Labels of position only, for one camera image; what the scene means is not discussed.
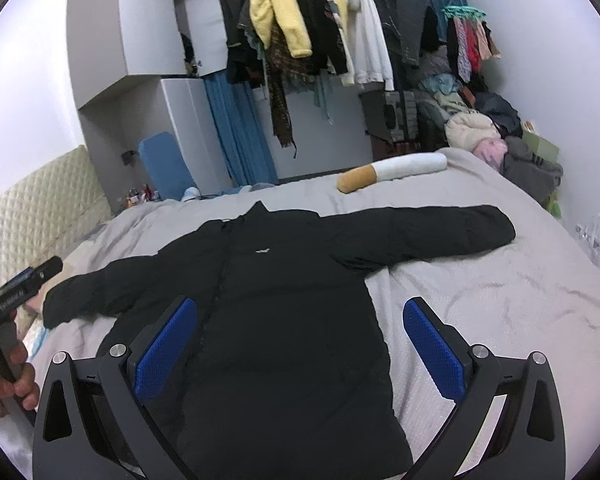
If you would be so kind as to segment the person's left hand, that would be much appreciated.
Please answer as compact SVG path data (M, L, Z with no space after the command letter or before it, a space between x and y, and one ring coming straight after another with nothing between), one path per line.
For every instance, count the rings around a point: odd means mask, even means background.
M7 413L3 401L5 399L16 398L22 401L22 407L26 411L32 411L38 406L40 400L40 388L35 382L34 367L27 362L28 352L21 341L12 348L9 353L9 359L12 364L21 367L20 377L15 382L8 382L0 376L0 418Z

